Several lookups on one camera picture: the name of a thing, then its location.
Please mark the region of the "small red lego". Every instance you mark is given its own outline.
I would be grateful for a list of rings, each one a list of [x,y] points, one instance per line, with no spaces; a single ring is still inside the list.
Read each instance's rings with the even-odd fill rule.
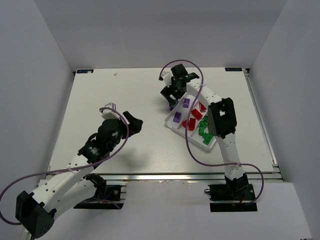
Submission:
[[[187,121],[186,121],[186,120],[184,120],[184,121],[182,122],[182,126],[185,128],[185,127],[186,127],[186,125],[187,125]]]

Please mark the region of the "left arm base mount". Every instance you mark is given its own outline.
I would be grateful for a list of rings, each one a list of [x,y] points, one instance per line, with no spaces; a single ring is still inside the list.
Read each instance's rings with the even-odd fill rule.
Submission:
[[[126,187],[120,184],[108,184],[100,175],[91,173],[83,178],[93,183],[94,195],[77,205],[74,209],[84,210],[121,210],[126,199]]]

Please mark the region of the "red and green lego stack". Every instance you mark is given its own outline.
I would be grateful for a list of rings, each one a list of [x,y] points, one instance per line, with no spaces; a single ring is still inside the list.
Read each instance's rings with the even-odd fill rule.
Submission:
[[[190,118],[189,123],[188,123],[188,130],[189,131],[194,131],[196,128],[196,122],[197,120],[195,118]]]

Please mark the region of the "red lego brick top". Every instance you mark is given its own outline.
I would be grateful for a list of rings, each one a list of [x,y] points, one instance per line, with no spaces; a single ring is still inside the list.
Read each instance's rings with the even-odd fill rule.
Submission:
[[[193,115],[193,117],[197,120],[202,119],[203,115],[197,110],[197,109],[193,109],[191,111],[191,114]]]

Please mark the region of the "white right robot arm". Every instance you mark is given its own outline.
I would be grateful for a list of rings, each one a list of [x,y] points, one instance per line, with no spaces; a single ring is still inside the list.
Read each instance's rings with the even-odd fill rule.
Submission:
[[[165,82],[161,95],[170,103],[181,99],[185,94],[194,97],[191,107],[199,102],[207,109],[207,129],[220,148],[223,163],[216,167],[224,167],[224,190],[229,199],[236,200],[243,196],[249,187],[248,177],[242,167],[236,146],[237,118],[234,102],[231,98],[222,98],[210,90],[204,83],[204,75],[199,71],[187,72],[183,64],[178,64],[164,72],[162,69],[159,80]]]

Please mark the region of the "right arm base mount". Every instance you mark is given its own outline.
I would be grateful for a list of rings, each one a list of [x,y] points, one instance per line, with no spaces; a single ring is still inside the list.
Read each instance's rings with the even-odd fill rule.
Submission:
[[[253,185],[244,174],[238,179],[225,178],[224,184],[211,184],[204,193],[209,196],[212,213],[257,212]]]

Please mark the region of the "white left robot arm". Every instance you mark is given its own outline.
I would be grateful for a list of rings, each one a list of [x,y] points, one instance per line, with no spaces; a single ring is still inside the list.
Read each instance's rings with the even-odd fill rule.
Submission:
[[[16,198],[15,217],[31,238],[44,236],[55,220],[67,210],[87,199],[102,199],[106,181],[93,173],[114,148],[142,130],[143,121],[128,111],[116,116],[111,109],[101,110],[103,122],[64,171],[55,174],[32,192],[22,191]]]

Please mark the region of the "purple arch lego brick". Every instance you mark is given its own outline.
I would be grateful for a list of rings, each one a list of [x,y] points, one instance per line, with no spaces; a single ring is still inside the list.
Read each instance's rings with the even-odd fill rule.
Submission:
[[[182,113],[179,111],[176,111],[173,117],[173,122],[174,123],[180,123],[182,117]]]

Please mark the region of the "small green lego brick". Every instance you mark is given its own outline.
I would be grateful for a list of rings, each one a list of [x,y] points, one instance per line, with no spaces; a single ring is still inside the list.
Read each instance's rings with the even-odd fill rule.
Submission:
[[[210,142],[211,142],[211,138],[205,138],[204,140],[203,140],[203,143],[205,144],[205,145],[209,145],[210,144]]]

